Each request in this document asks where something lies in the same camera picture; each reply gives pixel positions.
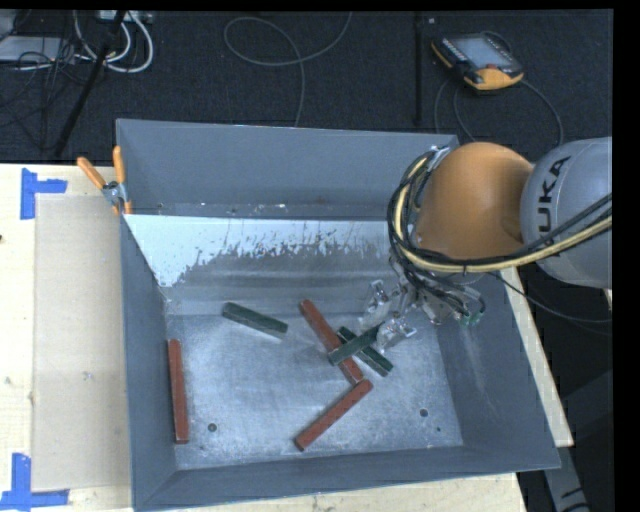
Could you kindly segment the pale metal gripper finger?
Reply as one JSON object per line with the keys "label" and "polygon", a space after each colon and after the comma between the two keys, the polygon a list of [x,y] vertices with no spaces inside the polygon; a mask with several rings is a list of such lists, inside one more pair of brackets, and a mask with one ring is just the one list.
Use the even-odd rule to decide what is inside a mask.
{"label": "pale metal gripper finger", "polygon": [[383,321],[391,315],[399,296],[399,287],[387,288],[383,280],[375,280],[369,284],[361,321]]}
{"label": "pale metal gripper finger", "polygon": [[377,351],[387,351],[403,340],[413,337],[417,329],[400,313],[393,313],[377,329],[374,346]]}

